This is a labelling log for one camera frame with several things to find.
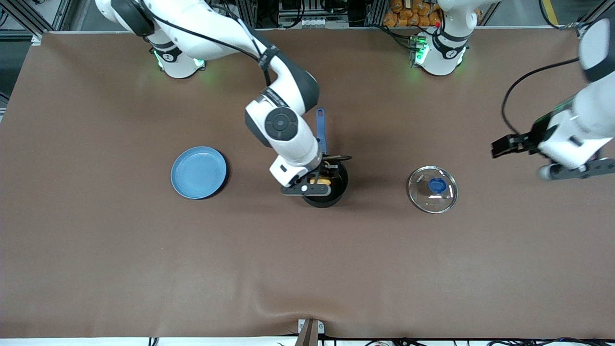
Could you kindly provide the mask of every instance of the blue lid knob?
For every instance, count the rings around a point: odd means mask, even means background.
[[[446,190],[446,182],[442,178],[429,179],[428,186],[431,192],[437,194],[441,194]]]

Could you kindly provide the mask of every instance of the table surface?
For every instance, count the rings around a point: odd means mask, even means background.
[[[132,35],[46,34],[0,126],[0,336],[275,335],[312,316],[338,337],[615,338],[614,177],[543,182],[538,156],[490,156],[508,86],[576,56],[573,33],[478,30],[442,78],[379,31],[265,35],[319,81],[330,151],[354,156],[339,204],[280,194],[244,124],[254,61],[172,80]],[[577,65],[542,72],[511,121],[583,86]],[[169,172],[198,145],[231,175],[193,201]],[[442,215],[406,195],[428,165],[459,184]]]

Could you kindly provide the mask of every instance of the pile of potatoes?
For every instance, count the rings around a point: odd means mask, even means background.
[[[406,8],[402,0],[389,2],[391,11],[384,15],[383,25],[393,26],[434,26],[441,21],[441,10],[438,4],[430,4],[422,0],[412,0],[412,8]]]

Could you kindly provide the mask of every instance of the yellow stripe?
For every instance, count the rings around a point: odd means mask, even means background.
[[[557,17],[555,16],[555,11],[553,10],[553,5],[551,5],[551,0],[542,0],[542,4],[544,6],[544,12],[547,13],[547,18],[554,25],[559,25],[557,22]]]

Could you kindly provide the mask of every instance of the white robot link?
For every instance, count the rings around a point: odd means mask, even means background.
[[[545,180],[615,172],[615,160],[600,157],[600,149],[615,136],[614,28],[615,9],[588,26],[581,36],[578,60],[589,85],[539,118],[529,132],[493,142],[494,158],[523,151],[540,153],[552,161],[539,170]]]
[[[203,0],[96,0],[96,5],[108,20],[151,43],[159,65],[173,78],[187,78],[208,60],[236,52],[256,60],[268,86],[245,107],[245,123],[278,154],[269,171],[283,186],[282,193],[317,200],[310,203],[316,206],[341,197],[343,191],[335,190],[340,184],[332,183],[340,179],[336,160],[349,157],[329,156],[325,164],[302,118],[316,106],[319,85],[265,37],[236,17],[214,12]],[[273,83],[269,68],[277,74]]]
[[[438,0],[444,12],[439,27],[428,28],[418,36],[424,38],[417,44],[415,64],[426,72],[445,76],[461,63],[466,43],[478,23],[474,10],[481,5],[500,0]]]

